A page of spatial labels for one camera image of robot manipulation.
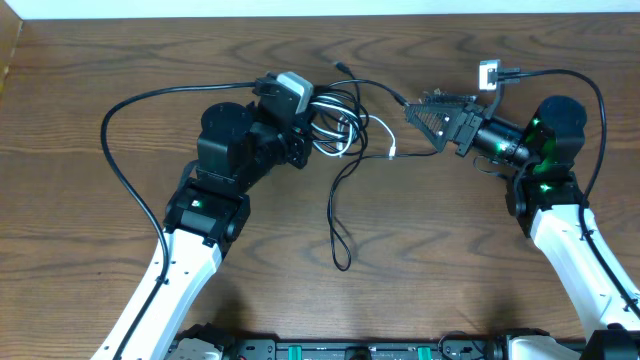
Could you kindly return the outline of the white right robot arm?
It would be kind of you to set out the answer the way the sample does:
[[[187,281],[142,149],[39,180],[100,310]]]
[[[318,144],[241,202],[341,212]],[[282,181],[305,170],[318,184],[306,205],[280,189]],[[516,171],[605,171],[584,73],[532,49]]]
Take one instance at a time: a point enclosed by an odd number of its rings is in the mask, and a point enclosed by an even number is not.
[[[526,127],[493,115],[472,96],[431,96],[405,109],[408,123],[441,152],[474,151],[513,168],[505,201],[524,235],[560,278],[587,338],[599,330],[639,329],[639,290],[595,223],[572,170],[585,142],[584,107],[566,96],[542,101]]]

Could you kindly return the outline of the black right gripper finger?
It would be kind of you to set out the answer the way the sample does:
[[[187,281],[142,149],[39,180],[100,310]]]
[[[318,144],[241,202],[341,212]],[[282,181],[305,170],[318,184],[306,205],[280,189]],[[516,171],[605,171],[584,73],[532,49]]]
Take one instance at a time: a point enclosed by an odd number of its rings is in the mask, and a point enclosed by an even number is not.
[[[464,130],[468,113],[462,105],[410,104],[404,114],[437,152],[442,152],[448,142],[458,145],[457,152],[468,151],[468,131]]]
[[[432,92],[426,92],[424,97],[425,104],[449,104],[449,105],[459,105],[459,104],[467,104],[467,103],[475,103],[477,100],[477,95],[460,95],[453,94],[441,89],[435,89]]]

